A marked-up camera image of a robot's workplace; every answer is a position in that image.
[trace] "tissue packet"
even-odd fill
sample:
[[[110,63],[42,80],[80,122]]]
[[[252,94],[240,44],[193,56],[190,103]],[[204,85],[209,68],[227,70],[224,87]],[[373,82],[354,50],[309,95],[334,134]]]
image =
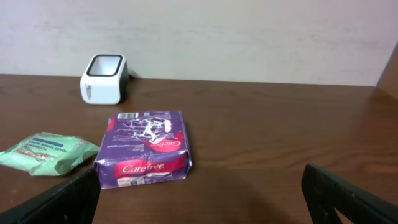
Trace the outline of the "tissue packet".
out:
[[[182,112],[110,117],[93,166],[102,189],[184,179],[192,162]]]
[[[31,175],[63,175],[99,149],[75,136],[42,132],[0,152],[0,165],[27,171]]]

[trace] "wooden table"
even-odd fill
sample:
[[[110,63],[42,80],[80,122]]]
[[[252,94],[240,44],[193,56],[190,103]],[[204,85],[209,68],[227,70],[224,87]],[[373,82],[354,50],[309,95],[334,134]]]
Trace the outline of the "wooden table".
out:
[[[0,150],[40,131],[100,145],[113,114],[182,110],[194,162],[185,180],[102,190],[93,223],[311,223],[308,162],[398,203],[398,104],[372,87],[133,80],[123,104],[93,106],[79,81],[1,75]],[[64,179],[0,166],[0,212]]]

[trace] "purple package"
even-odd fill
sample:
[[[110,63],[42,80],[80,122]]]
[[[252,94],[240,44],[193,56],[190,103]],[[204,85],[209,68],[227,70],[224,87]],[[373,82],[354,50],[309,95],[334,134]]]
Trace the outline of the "purple package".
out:
[[[184,179],[192,161],[182,112],[110,117],[93,166],[102,189]]]

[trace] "white device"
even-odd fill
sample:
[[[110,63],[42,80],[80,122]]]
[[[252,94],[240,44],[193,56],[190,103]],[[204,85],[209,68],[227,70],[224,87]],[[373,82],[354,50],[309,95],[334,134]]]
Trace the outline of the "white device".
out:
[[[95,55],[80,79],[81,97],[90,104],[117,104],[129,80],[123,55]]]

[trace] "mint green plastic packet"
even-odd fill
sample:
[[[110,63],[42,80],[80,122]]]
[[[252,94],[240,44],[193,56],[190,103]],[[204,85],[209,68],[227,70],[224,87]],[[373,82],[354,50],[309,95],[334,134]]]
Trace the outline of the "mint green plastic packet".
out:
[[[31,175],[63,175],[99,149],[75,136],[42,132],[0,152],[0,165],[24,170]]]

